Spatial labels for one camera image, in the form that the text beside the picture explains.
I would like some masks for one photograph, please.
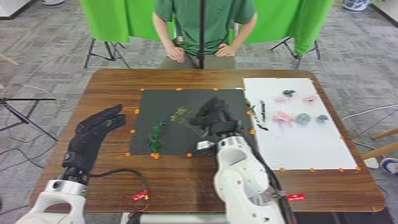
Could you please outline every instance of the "metal pole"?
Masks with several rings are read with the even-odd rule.
[[[205,69],[205,31],[207,29],[207,0],[201,0],[201,24],[199,24],[199,69]]]

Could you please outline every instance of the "sticker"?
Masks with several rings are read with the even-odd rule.
[[[290,194],[288,195],[288,201],[303,201],[306,200],[306,194]]]
[[[148,195],[148,191],[143,191],[143,192],[132,197],[134,201],[139,201],[139,200],[146,197],[146,195]]]

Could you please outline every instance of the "wooden table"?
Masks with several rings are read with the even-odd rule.
[[[79,108],[61,136],[57,151],[36,185],[31,204],[45,189],[47,182],[64,172],[61,167],[68,143],[79,122],[116,104],[125,105],[128,123],[107,137],[93,173],[116,168],[134,168],[148,177],[150,212],[215,212],[224,204],[214,190],[217,163],[214,158],[162,155],[127,156],[130,130],[135,128],[135,109],[141,104],[141,89],[231,89],[244,87],[242,77],[311,78],[327,105],[329,113],[347,139],[361,171],[338,170],[278,171],[283,188],[290,194],[304,193],[308,199],[292,203],[295,212],[372,212],[384,209],[384,198],[361,160],[331,101],[313,74],[306,71],[271,70],[100,70],[93,76]],[[134,211],[132,195],[141,192],[141,179],[132,174],[116,174],[91,180],[86,212]]]

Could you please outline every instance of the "black mat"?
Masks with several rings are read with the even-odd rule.
[[[141,100],[141,113],[135,122],[135,134],[132,136],[132,154],[150,154],[148,137],[153,133],[153,127],[160,121],[167,124],[162,129],[162,144],[160,154],[185,155],[187,152],[196,151],[198,142],[203,141],[203,137],[198,135],[199,128],[196,131],[187,128],[178,122],[171,121],[178,108],[187,108],[192,112],[185,116],[187,120],[194,117],[198,110],[207,101],[219,97],[228,105],[230,112],[237,120],[244,124],[244,133],[249,133],[251,120],[246,114],[247,104],[242,90],[146,90],[143,93]],[[255,142],[253,135],[249,135],[249,142]]]

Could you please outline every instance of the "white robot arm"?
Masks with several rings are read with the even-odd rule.
[[[86,224],[84,205],[86,205],[86,185],[68,180],[50,180],[47,189],[27,215],[16,224]],[[70,204],[70,214],[47,213],[52,205]]]
[[[217,148],[215,190],[226,202],[230,223],[285,224],[265,167],[253,156],[246,138],[228,137]]]

